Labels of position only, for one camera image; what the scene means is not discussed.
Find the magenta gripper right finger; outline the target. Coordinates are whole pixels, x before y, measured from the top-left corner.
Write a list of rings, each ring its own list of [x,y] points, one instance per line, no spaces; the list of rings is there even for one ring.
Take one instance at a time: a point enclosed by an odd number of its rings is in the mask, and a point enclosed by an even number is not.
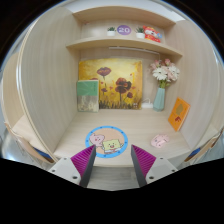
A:
[[[140,187],[177,172],[177,169],[164,157],[155,157],[144,149],[132,145],[131,157]]]

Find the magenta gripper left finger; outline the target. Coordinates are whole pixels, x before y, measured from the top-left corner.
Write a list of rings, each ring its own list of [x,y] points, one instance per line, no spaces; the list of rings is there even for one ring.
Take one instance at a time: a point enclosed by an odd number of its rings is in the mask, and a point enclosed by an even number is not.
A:
[[[71,158],[61,158],[49,172],[67,181],[86,187],[89,183],[96,157],[96,146],[90,146]]]

